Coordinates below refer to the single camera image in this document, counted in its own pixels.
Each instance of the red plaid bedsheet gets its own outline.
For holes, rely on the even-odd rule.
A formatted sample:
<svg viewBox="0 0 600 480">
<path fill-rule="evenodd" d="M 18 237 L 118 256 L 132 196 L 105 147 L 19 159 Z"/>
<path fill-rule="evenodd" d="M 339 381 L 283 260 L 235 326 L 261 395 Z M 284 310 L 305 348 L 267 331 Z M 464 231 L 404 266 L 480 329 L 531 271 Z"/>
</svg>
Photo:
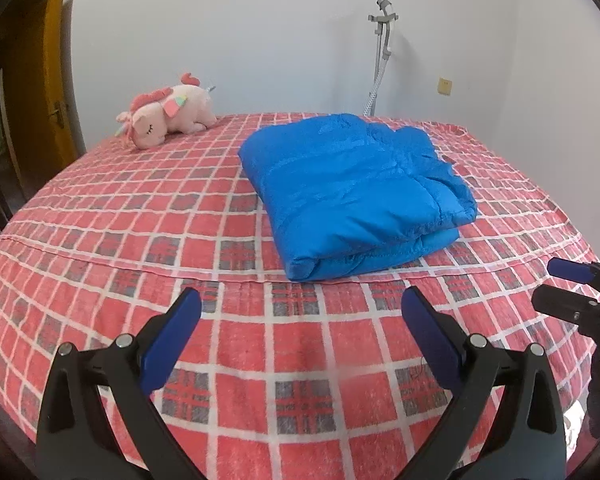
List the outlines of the red plaid bedsheet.
<svg viewBox="0 0 600 480">
<path fill-rule="evenodd" d="M 286 280 L 237 150 L 265 124 L 304 117 L 229 116 L 144 152 L 107 140 L 14 216 L 0 235 L 0 402 L 31 438 L 61 341 L 97 348 L 137 333 L 185 286 L 200 291 L 203 317 L 154 402 L 209 478 L 393 478 L 450 398 L 400 316 L 408 285 L 495 345 L 542 343 L 563 405 L 580 395 L 592 342 L 536 314 L 530 293 L 573 288 L 546 275 L 551 256 L 595 256 L 542 190 L 458 126 L 381 120 L 425 129 L 472 188 L 480 216 L 456 243 L 397 269 Z M 484 442 L 499 395 L 463 460 Z"/>
</svg>

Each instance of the blue jacket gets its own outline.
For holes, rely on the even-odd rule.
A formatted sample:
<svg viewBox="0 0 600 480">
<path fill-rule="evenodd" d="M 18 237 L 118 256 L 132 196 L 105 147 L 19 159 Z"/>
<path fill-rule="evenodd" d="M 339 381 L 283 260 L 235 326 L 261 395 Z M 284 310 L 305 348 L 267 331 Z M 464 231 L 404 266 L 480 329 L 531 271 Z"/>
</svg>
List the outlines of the blue jacket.
<svg viewBox="0 0 600 480">
<path fill-rule="evenodd" d="M 417 128 L 322 116 L 258 130 L 238 154 L 293 281 L 398 266 L 475 220 L 468 187 Z"/>
</svg>

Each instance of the pink unicorn plush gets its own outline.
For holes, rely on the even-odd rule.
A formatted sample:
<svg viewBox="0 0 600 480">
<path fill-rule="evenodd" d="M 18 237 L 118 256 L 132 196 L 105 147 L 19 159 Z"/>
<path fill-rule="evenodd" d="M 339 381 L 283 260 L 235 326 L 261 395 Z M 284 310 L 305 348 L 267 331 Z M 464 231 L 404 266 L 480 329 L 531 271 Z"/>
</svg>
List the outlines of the pink unicorn plush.
<svg viewBox="0 0 600 480">
<path fill-rule="evenodd" d="M 211 97 L 200 88 L 200 80 L 186 73 L 180 81 L 181 85 L 135 97 L 129 111 L 116 117 L 123 123 L 117 135 L 124 135 L 144 150 L 162 144 L 166 134 L 194 134 L 216 124 Z"/>
</svg>

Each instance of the wooden door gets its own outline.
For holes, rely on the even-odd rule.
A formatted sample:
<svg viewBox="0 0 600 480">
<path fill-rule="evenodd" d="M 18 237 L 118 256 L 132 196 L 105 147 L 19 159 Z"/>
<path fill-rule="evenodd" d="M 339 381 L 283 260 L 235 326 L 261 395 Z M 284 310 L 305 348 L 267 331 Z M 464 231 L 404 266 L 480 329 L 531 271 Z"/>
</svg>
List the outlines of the wooden door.
<svg viewBox="0 0 600 480">
<path fill-rule="evenodd" d="M 4 111 L 27 194 L 77 158 L 60 67 L 62 0 L 29 3 L 11 18 L 1 59 Z"/>
</svg>

